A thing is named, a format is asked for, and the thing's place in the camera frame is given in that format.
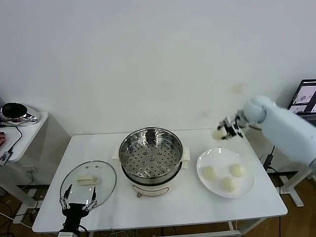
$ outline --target table leg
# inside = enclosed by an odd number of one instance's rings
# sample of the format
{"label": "table leg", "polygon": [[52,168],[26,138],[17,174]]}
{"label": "table leg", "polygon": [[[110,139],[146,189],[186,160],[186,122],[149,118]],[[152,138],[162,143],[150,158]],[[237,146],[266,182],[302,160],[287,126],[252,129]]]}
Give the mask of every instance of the table leg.
{"label": "table leg", "polygon": [[261,224],[264,220],[266,220],[266,218],[246,221],[246,223],[244,223],[240,228],[241,235],[244,236],[246,233],[251,231],[253,228],[255,228],[256,226]]}
{"label": "table leg", "polygon": [[302,167],[292,178],[289,179],[286,183],[283,184],[281,189],[284,192],[289,191],[289,189],[294,188],[296,185],[298,185],[303,179],[305,179],[309,174],[311,173],[311,170],[306,167]]}
{"label": "table leg", "polygon": [[228,226],[231,231],[235,230],[231,221],[228,222]]}
{"label": "table leg", "polygon": [[22,203],[27,205],[29,208],[34,208],[36,206],[36,201],[28,196],[25,192],[19,189],[11,179],[4,173],[1,173],[0,187],[10,193],[12,196],[16,197]]}
{"label": "table leg", "polygon": [[[280,180],[284,184],[286,184],[289,181],[286,176],[280,176]],[[297,207],[304,206],[303,201],[301,200],[300,196],[298,195],[298,193],[295,191],[294,188],[289,188],[287,191],[284,191],[282,187],[281,187],[281,190],[280,190],[280,187],[276,187],[276,190],[278,193],[280,192],[281,194],[289,194]]]}
{"label": "table leg", "polygon": [[[33,197],[33,196],[35,195],[36,191],[37,191],[37,189],[30,189],[30,190],[28,191],[28,196]],[[42,200],[39,200],[39,201],[37,202],[36,208],[40,208],[41,205],[42,205],[42,203],[43,203],[43,201],[42,201]],[[23,218],[24,218],[24,215],[27,213],[27,210],[28,210],[28,209],[29,209],[29,207],[28,207],[26,204],[22,203],[22,205],[20,206],[20,209],[19,209],[18,212],[16,213],[16,216],[15,216],[15,218],[14,218],[13,223],[14,223],[14,224],[21,223],[22,220],[23,220]]]}
{"label": "table leg", "polygon": [[308,179],[308,180],[313,179],[314,182],[316,183],[316,175],[314,175],[314,173],[310,173],[310,174],[307,176],[307,179]]}
{"label": "table leg", "polygon": [[241,236],[241,232],[236,231],[217,231],[210,233],[188,234],[188,235],[176,235],[168,237],[238,237]]}

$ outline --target cable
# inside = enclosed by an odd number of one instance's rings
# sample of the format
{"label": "cable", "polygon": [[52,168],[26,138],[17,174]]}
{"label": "cable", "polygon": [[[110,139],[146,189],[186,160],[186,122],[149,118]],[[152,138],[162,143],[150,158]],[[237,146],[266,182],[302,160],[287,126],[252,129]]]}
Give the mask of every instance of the cable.
{"label": "cable", "polygon": [[85,232],[85,235],[87,236],[87,237],[89,237],[89,232],[88,232],[88,230],[86,229],[86,227],[84,227],[84,226],[79,226],[80,228],[82,228],[83,230],[84,230],[84,232]]}
{"label": "cable", "polygon": [[[13,218],[11,218],[11,217],[9,217],[9,216],[7,216],[7,215],[5,215],[5,214],[1,213],[1,212],[0,212],[0,215],[5,216],[6,218],[9,218],[11,221],[14,221],[14,219],[13,219]],[[25,225],[25,224],[24,224],[24,223],[22,223],[22,222],[19,222],[19,224],[21,224],[21,225],[23,225],[23,226],[25,226],[25,227],[27,227],[27,228],[32,229],[32,227],[30,227],[30,226],[28,226],[28,225]]]}
{"label": "cable", "polygon": [[0,236],[3,236],[3,235],[6,235],[7,237],[10,237],[9,235],[11,235],[12,237],[15,237],[14,234],[12,234],[10,232],[0,234]]}
{"label": "cable", "polygon": [[[38,203],[39,203],[39,201],[38,201],[37,199],[35,199],[35,201],[36,201],[36,206],[35,206],[34,208],[32,208],[33,210],[36,210],[36,209],[37,209]],[[33,215],[33,213],[32,213],[32,212],[29,212],[29,213],[24,213],[24,214],[20,214],[20,215],[15,215],[15,216],[11,216],[11,217],[14,219],[14,218],[17,217],[17,216],[27,216],[27,215]]]}
{"label": "cable", "polygon": [[[275,173],[277,173],[277,171],[271,166],[269,166],[269,169],[272,169],[274,170]],[[278,194],[281,196],[281,179],[279,176],[277,177],[277,179],[278,179]],[[278,217],[278,236],[281,237],[281,216]]]}
{"label": "cable", "polygon": [[9,224],[8,224],[8,227],[7,227],[7,229],[6,229],[6,236],[8,237],[9,235],[12,235],[13,237],[14,237],[14,234],[12,234],[11,232],[9,232],[9,230],[10,230],[10,224],[11,224],[12,222],[10,221],[9,222]]}
{"label": "cable", "polygon": [[39,203],[39,201],[38,201],[35,197],[33,197],[33,198],[34,198],[34,200],[36,201],[36,205],[35,205],[35,208],[33,209],[33,211],[31,212],[31,214],[29,215],[29,220],[30,220],[30,222],[31,222],[32,224],[34,224],[34,222],[35,222],[36,217],[34,217],[34,213],[36,212],[36,208],[37,208],[38,203]]}
{"label": "cable", "polygon": [[[8,204],[6,204],[5,202],[3,202],[3,201],[0,201],[1,203],[3,203],[4,205],[6,205],[8,208],[9,208],[9,210],[10,210],[10,216],[12,216],[12,209],[11,209],[11,207],[8,205]],[[3,226],[5,226],[6,224],[8,224],[9,223],[9,221],[10,220],[7,220],[6,222],[4,222],[1,226],[0,226],[0,229],[3,227]]]}
{"label": "cable", "polygon": [[21,123],[17,124],[17,126],[20,126],[21,124],[26,123],[26,122],[28,122],[28,121],[21,122]]}
{"label": "cable", "polygon": [[[176,232],[175,235],[177,235],[177,229],[175,228],[175,226],[172,226],[172,228],[174,229],[174,231]],[[161,235],[164,236],[164,233],[163,233],[163,227],[161,228]]]}
{"label": "cable", "polygon": [[136,232],[135,232],[135,231],[132,231],[132,230],[129,230],[129,231],[131,231],[132,234],[136,234],[136,237],[138,237],[138,229],[136,229]]}
{"label": "cable", "polygon": [[19,137],[19,139],[18,140],[16,140],[16,142],[11,146],[11,148],[8,150],[8,152],[9,153],[11,153],[12,152],[12,150],[13,150],[13,147],[22,139],[22,137],[23,137],[23,133],[20,131],[20,129],[17,127],[17,126],[15,126],[15,125],[6,125],[6,124],[2,124],[4,127],[15,127],[15,129],[16,130],[18,130],[18,132],[20,133],[20,137]]}
{"label": "cable", "polygon": [[98,235],[111,237],[111,236],[117,236],[119,233],[124,233],[124,234],[126,234],[129,237],[129,235],[128,235],[128,233],[126,231],[134,232],[132,230],[123,230],[123,231],[117,231],[117,232],[114,232],[114,230],[112,230],[110,234],[98,234]]}
{"label": "cable", "polygon": [[31,177],[32,177],[32,180],[30,183],[28,183],[27,185],[25,185],[24,187],[22,187],[21,189],[26,189],[31,183],[34,182],[34,177],[33,177],[33,172],[31,172]]}
{"label": "cable", "polygon": [[[13,214],[15,214],[17,212],[17,210],[20,208],[21,205],[19,205],[13,212]],[[7,233],[7,237],[8,235],[10,234],[10,225],[12,224],[13,222],[11,220],[9,220],[9,224],[7,226],[7,229],[6,229],[6,233]]]}
{"label": "cable", "polygon": [[174,231],[176,232],[176,235],[177,235],[177,229],[175,228],[175,226],[173,226],[173,228],[174,228]]}

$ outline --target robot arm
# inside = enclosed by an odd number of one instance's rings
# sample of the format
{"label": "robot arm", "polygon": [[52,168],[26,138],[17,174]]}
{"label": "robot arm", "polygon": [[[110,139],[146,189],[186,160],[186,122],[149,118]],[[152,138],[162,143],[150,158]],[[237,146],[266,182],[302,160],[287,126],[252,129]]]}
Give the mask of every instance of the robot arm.
{"label": "robot arm", "polygon": [[260,127],[264,136],[289,159],[316,171],[316,128],[293,112],[278,107],[268,97],[252,98],[231,119],[225,118],[214,134],[220,139],[242,136],[240,129],[252,124]]}

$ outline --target black device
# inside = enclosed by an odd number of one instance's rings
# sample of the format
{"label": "black device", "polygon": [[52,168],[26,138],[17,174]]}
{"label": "black device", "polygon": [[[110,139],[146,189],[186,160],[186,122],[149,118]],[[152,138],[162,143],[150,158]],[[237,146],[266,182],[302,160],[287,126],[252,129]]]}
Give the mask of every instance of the black device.
{"label": "black device", "polygon": [[288,110],[316,126],[316,79],[301,81]]}
{"label": "black device", "polygon": [[1,156],[0,156],[0,166],[4,166],[5,163],[8,161],[8,159],[10,158],[11,153],[9,152],[4,152]]}

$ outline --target wooden floor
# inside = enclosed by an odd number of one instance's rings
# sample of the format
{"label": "wooden floor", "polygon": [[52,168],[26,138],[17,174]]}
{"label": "wooden floor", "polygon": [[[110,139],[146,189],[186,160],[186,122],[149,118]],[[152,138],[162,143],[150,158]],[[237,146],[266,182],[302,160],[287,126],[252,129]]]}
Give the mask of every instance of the wooden floor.
{"label": "wooden floor", "polygon": [[[281,236],[282,237],[316,237],[316,184],[313,181],[303,180],[297,187],[296,191],[304,202],[304,207],[296,207],[288,195],[282,195],[282,198],[287,206],[288,214],[281,217]],[[43,199],[46,190],[39,190],[36,194],[36,198]],[[20,206],[20,202],[7,194],[1,201],[6,202],[10,208],[17,210]],[[0,212],[10,215],[9,208],[5,204],[0,203]],[[33,215],[27,215],[23,223],[31,226],[30,220]],[[0,216],[0,226],[4,224],[7,219]],[[13,235],[6,235],[9,227],[9,232]],[[166,228],[151,228],[138,230],[139,237],[152,237],[155,236],[169,236],[175,234],[193,234],[193,233],[205,233],[212,231],[224,231],[228,230],[227,223],[220,224],[205,224],[195,226],[181,226],[181,227],[166,227]],[[95,233],[96,237],[109,236],[110,232],[98,232]],[[133,237],[132,232],[127,232],[130,237]],[[20,224],[7,223],[0,228],[0,236],[4,237],[45,237],[43,234],[33,233],[31,229],[28,229]],[[278,237],[279,236],[279,223],[278,217],[270,218],[253,229],[251,232],[245,235],[245,237]],[[118,237],[126,237],[126,233],[119,233]]]}

